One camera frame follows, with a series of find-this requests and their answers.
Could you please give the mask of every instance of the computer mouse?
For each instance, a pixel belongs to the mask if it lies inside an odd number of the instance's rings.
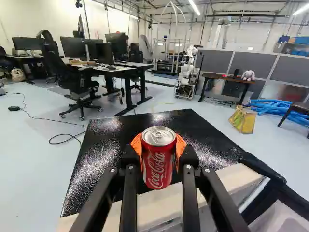
[[[115,66],[113,66],[113,65],[110,65],[110,66],[108,66],[108,69],[109,69],[109,70],[115,70],[115,69],[116,69],[116,67],[115,67]]]

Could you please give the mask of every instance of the red can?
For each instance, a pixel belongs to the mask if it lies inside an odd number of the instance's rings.
[[[167,127],[154,126],[141,134],[143,146],[143,179],[150,189],[164,189],[172,181],[175,132]]]

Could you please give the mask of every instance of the black desk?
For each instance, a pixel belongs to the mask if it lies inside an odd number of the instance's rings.
[[[85,67],[82,64],[72,64],[72,66],[77,67],[77,68],[84,68]],[[116,70],[109,70],[108,68],[102,68],[102,67],[94,66],[92,70],[93,70],[94,76],[95,75],[104,75],[104,77],[105,77],[107,94],[104,94],[104,95],[108,95],[108,94],[115,93],[115,92],[119,91],[119,89],[113,88],[112,77],[122,78],[122,79],[125,80],[126,109],[115,114],[115,116],[124,115],[125,113],[127,113],[130,110],[133,110],[135,107],[137,107],[137,105],[132,104],[130,78],[129,78],[129,76],[131,74],[135,74],[135,72],[136,72],[135,68],[116,66]]]
[[[115,65],[117,66],[123,66],[123,67],[130,67],[130,68],[136,68],[138,70],[138,77],[140,77],[140,101],[137,102],[137,105],[142,104],[145,101],[148,101],[152,97],[146,97],[145,94],[145,71],[147,69],[150,69],[153,67],[152,64],[143,64],[143,63],[134,63],[134,62],[115,62]]]
[[[26,77],[26,82],[29,84],[34,84],[34,82],[30,81],[28,78],[28,75],[26,73],[26,70],[24,68],[24,64],[28,64],[31,72],[35,75],[35,70],[31,68],[31,64],[34,63],[43,63],[44,64],[44,56],[13,56],[13,55],[6,55],[5,58],[17,65],[21,70],[24,72]]]
[[[164,125],[190,143],[200,167],[214,170],[236,164],[244,154],[237,144],[191,109],[90,120],[79,152],[61,216],[78,213],[108,167],[119,167],[120,152],[145,128]],[[172,183],[180,179],[173,174]],[[150,191],[139,180],[139,194]]]

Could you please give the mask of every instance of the white plush toy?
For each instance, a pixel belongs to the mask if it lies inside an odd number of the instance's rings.
[[[255,74],[254,74],[254,71],[252,71],[252,70],[248,70],[248,71],[245,71],[244,73],[243,73],[243,75],[241,76],[241,78],[243,79],[243,80],[247,80],[247,81],[251,81],[251,80],[253,80],[254,81],[254,79],[255,79]]]

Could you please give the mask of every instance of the gray floor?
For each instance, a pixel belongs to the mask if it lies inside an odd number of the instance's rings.
[[[97,79],[103,84],[103,78]],[[160,80],[149,73],[146,79]],[[163,81],[174,83],[172,79]],[[115,84],[117,87],[121,86],[119,80]],[[58,113],[66,110],[73,101],[64,98],[63,90],[52,83],[46,85],[41,82],[41,86],[16,83],[6,85],[5,88],[8,92],[25,94],[26,110],[30,115],[60,120]],[[278,128],[280,117],[263,115],[257,117],[253,134],[240,134],[227,121],[234,112],[233,108],[198,103],[198,96],[192,101],[176,99],[173,97],[173,88],[152,84],[147,86],[147,95],[154,98],[139,105],[136,108],[137,114],[192,108],[244,150],[253,153],[282,174],[291,188],[309,200],[309,187],[305,181],[309,174],[309,140],[306,138],[308,128],[289,120]],[[134,93],[133,103],[139,98],[140,94]],[[34,120],[22,111],[7,110],[9,106],[22,106],[22,100],[22,95],[15,94],[0,97],[0,231],[53,232],[80,146],[75,140],[60,145],[50,145],[48,140],[55,134],[77,134],[84,129]],[[102,105],[104,111],[85,111],[87,120],[112,117],[125,107],[115,96],[102,97],[95,100],[94,104]],[[84,125],[88,123],[87,120],[79,120],[79,112],[70,113],[63,120]]]

